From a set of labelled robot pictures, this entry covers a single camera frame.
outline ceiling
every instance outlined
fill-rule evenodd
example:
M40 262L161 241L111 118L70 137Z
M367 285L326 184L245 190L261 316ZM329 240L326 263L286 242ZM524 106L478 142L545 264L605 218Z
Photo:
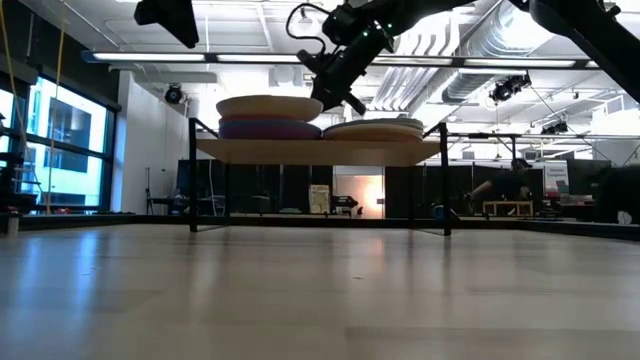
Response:
M21 1L51 23L60 24L63 8L61 0ZM286 17L297 5L296 1L220 0L209 1L209 5L198 5L198 1L200 0L194 0L196 4L194 9L201 42L193 51L295 53L301 48L310 52L318 50L316 43L296 41L290 39L285 33ZM332 9L341 2L341 0L321 0L316 3ZM136 5L133 2L66 0L66 3L68 5L65 11L67 31L90 49L140 52L188 51L159 26L137 26L132 18ZM496 0L479 0L473 6L466 7L463 11L452 12L448 16L455 17L460 33L465 34L495 3ZM636 36L640 35L640 1L620 0L616 3L624 11L619 16L619 21ZM584 57L585 55L569 40L553 36L537 48L532 56ZM169 77L172 73L242 72L247 68L247 66L237 65L157 64L145 65L144 73L141 73L140 67L134 67L133 70L141 73L137 79L144 83L146 76L158 73ZM256 71L269 71L268 67L256 67L256 69ZM370 68L368 74L354 85L354 94L365 101L370 101L384 85L385 78L391 74L392 70L387 68ZM602 106L607 99L617 96L620 91L618 85L600 71L532 71L531 78L537 94L526 90L513 100L501 104L497 111L491 104L486 104L489 89L481 88L462 104L463 106L433 104L430 105L433 108L429 107L428 111L418 112L413 109L407 112L414 116L424 116L421 120L429 124L448 117L458 125L469 124L469 129L485 129L495 127L496 122L498 127L502 128L508 128L511 124L529 125L548 118L551 114L549 108L551 108L554 111L566 112L570 121L581 123L589 121L592 109ZM152 82L145 85L149 89L162 91L168 84ZM199 83L184 86L186 91L195 97L201 96L206 88L206 85ZM301 94L306 94L309 89L300 91ZM342 114L342 110L336 111L335 114ZM385 116L385 114L376 112L370 116Z

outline fluorescent light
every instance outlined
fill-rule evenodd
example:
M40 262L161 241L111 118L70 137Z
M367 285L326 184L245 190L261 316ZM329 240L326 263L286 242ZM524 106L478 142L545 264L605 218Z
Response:
M142 62L204 62L204 54L149 54L149 53L95 53L93 57L102 61Z
M221 54L216 55L218 62L225 63L288 63L299 64L300 60L295 55L272 55L272 54Z
M569 68L576 64L575 60L548 60L548 59L466 59L465 66L478 67L521 67L521 68Z
M415 56L378 56L371 65L420 65L420 66L449 66L451 58L429 58Z
M460 69L460 74L479 74L479 75L527 75L526 70L510 70L510 69Z

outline beige plate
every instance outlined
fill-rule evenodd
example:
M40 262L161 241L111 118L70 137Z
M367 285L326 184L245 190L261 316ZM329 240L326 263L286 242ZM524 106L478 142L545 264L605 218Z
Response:
M309 122L322 112L322 103L315 99L293 96L252 95L220 101L216 108L220 116L260 115L293 118Z
M363 124L324 133L326 140L421 142L422 131L403 125Z

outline person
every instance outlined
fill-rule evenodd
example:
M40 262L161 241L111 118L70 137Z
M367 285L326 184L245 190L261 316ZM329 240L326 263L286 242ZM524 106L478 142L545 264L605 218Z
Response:
M618 213L626 212L632 224L640 224L640 166L607 169L598 178L596 221L615 224Z
M532 166L524 159L514 159L510 171L502 171L493 179L485 181L470 194L471 201L522 200L530 196L527 185L527 170Z

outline monitor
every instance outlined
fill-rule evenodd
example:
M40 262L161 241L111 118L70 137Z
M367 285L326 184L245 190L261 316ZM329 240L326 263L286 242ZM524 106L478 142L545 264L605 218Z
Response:
M595 195L602 176L610 168L608 160L567 160L569 194Z

